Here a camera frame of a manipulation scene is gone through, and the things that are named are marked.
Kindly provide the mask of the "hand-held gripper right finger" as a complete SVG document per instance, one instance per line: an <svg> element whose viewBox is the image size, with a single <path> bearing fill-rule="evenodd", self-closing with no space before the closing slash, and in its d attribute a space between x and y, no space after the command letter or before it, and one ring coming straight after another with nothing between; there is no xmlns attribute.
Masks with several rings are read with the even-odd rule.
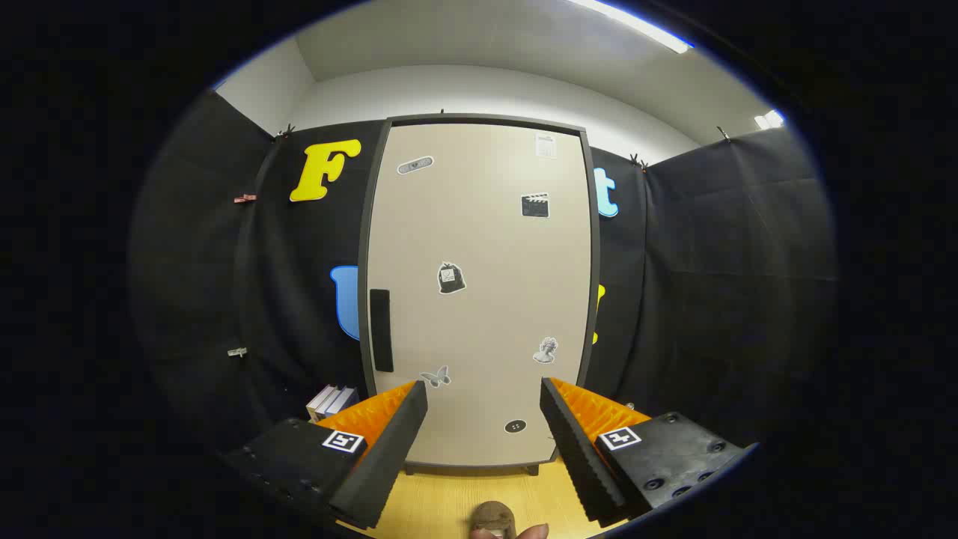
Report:
<svg viewBox="0 0 958 539"><path fill-rule="evenodd" d="M540 409L586 517L640 524L702 494L749 458L678 412L650 417L545 377Z"/></svg>

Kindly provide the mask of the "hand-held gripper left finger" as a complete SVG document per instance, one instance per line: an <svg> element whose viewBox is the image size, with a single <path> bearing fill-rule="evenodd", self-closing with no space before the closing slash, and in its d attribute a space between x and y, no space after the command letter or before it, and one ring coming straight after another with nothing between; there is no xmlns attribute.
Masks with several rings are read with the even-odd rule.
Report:
<svg viewBox="0 0 958 539"><path fill-rule="evenodd" d="M376 528L427 410L424 381L404 383L317 423L285 419L225 462L319 522Z"/></svg>

